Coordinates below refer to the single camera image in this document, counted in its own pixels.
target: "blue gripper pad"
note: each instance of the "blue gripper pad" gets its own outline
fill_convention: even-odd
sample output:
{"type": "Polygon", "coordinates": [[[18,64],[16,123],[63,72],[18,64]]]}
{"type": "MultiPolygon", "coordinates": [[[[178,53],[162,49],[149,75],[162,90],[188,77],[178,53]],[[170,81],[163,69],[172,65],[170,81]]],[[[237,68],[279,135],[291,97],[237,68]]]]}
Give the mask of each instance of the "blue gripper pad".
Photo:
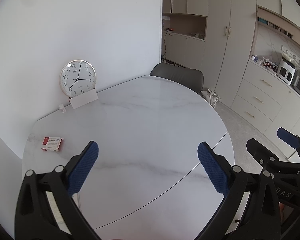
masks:
{"type": "Polygon", "coordinates": [[[208,148],[207,146],[208,145],[205,142],[199,144],[198,158],[216,191],[227,196],[229,192],[228,176],[215,159],[213,150],[209,149],[210,147],[208,148]]]}
{"type": "Polygon", "coordinates": [[[73,194],[78,193],[86,180],[92,166],[99,156],[99,147],[96,142],[92,142],[90,147],[82,153],[77,165],[73,168],[68,177],[68,195],[72,197],[73,194]]]}
{"type": "Polygon", "coordinates": [[[300,147],[298,138],[282,127],[278,129],[277,136],[278,136],[278,138],[280,138],[282,141],[284,141],[285,143],[287,143],[294,149],[297,149],[300,147]]]}

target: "marble backsplash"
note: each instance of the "marble backsplash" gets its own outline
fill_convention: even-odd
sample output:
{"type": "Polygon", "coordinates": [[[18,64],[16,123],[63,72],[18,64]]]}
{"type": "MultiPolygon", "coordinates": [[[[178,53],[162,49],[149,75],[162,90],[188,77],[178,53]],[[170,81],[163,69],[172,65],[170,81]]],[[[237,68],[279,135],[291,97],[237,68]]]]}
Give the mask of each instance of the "marble backsplash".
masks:
{"type": "Polygon", "coordinates": [[[258,25],[256,39],[253,55],[265,57],[279,65],[282,58],[281,45],[283,45],[300,58],[300,48],[292,43],[289,37],[284,38],[264,26],[258,25]]]}

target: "wire basket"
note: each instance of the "wire basket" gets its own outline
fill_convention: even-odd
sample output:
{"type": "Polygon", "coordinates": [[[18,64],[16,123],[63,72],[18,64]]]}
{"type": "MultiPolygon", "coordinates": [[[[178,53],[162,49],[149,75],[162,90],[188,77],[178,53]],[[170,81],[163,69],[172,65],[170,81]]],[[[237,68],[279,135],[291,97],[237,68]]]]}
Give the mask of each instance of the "wire basket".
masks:
{"type": "Polygon", "coordinates": [[[278,66],[272,63],[269,59],[263,58],[262,65],[274,74],[277,74],[278,66]]]}

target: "gold drawer handle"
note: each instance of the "gold drawer handle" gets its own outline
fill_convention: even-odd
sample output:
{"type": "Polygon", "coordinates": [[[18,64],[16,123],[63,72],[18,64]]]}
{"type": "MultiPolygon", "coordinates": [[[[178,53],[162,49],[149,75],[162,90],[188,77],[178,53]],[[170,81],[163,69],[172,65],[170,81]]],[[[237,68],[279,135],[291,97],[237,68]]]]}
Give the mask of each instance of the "gold drawer handle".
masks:
{"type": "Polygon", "coordinates": [[[271,84],[269,84],[267,81],[264,81],[263,79],[261,79],[261,81],[263,81],[264,83],[266,83],[268,86],[272,87],[271,84]]]}
{"type": "Polygon", "coordinates": [[[250,114],[249,112],[246,112],[248,115],[250,115],[251,117],[255,118],[252,114],[250,114]]]}
{"type": "Polygon", "coordinates": [[[263,103],[259,98],[254,97],[256,100],[258,100],[260,103],[263,103]]]}

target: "wall clock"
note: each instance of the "wall clock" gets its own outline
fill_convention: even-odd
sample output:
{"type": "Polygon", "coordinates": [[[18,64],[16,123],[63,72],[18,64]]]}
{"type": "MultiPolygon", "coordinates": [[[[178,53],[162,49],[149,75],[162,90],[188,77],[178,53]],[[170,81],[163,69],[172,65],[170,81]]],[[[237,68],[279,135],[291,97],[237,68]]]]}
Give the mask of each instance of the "wall clock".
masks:
{"type": "Polygon", "coordinates": [[[66,64],[61,70],[59,84],[61,90],[70,98],[94,89],[96,71],[84,60],[76,59],[66,64]]]}

